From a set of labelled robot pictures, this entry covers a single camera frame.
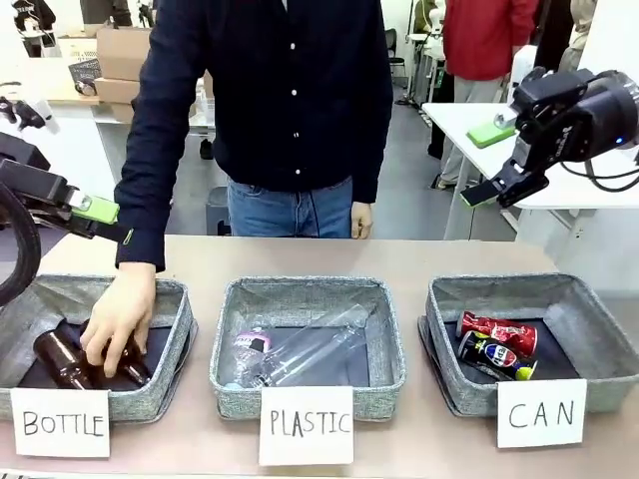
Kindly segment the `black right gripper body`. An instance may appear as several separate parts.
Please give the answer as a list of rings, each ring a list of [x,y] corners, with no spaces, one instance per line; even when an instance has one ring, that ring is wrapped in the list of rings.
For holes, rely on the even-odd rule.
[[[552,73],[535,67],[515,89],[511,109],[518,132],[511,154],[515,173],[544,173],[599,154],[592,99],[599,76],[588,69]]]

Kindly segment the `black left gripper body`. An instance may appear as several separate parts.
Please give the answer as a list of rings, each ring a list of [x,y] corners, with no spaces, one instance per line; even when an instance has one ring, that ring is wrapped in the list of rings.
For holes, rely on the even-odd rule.
[[[85,211],[92,200],[65,178],[5,159],[1,161],[1,183],[39,224],[85,239],[95,236],[93,222],[73,213],[73,208]]]

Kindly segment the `person's right hand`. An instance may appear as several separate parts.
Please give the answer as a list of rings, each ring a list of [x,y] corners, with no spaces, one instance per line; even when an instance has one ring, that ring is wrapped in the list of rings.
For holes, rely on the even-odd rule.
[[[149,263],[123,262],[93,306],[80,341],[88,362],[113,377],[130,338],[142,353],[156,298],[156,268]]]

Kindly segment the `person's left hand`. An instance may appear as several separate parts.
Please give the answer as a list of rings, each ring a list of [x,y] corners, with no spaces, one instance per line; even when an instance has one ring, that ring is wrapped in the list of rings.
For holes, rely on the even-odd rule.
[[[351,237],[354,240],[367,240],[373,226],[372,204],[353,202],[350,216]]]

